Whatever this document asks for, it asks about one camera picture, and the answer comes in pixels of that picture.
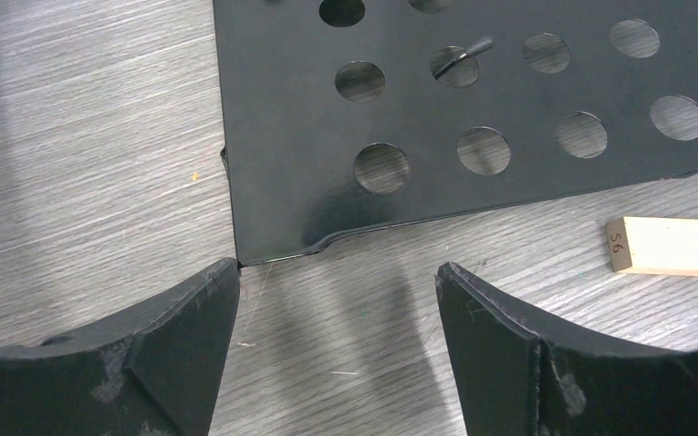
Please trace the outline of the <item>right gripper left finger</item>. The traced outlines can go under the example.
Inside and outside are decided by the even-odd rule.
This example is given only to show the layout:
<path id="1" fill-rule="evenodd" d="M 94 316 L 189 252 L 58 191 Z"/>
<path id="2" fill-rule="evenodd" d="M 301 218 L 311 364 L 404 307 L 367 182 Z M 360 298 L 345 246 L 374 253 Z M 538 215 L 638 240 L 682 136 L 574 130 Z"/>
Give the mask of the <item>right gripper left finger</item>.
<path id="1" fill-rule="evenodd" d="M 224 258 L 98 321 L 0 347 L 0 435 L 206 435 L 239 300 Z"/>

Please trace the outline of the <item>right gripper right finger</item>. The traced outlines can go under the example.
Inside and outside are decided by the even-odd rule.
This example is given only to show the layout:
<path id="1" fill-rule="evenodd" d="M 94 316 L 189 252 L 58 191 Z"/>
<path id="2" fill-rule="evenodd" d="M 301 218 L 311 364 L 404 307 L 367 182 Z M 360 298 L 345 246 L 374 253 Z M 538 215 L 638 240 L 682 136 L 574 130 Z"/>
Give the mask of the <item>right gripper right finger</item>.
<path id="1" fill-rule="evenodd" d="M 456 263 L 435 287 L 471 435 L 698 435 L 698 350 L 596 332 Z"/>

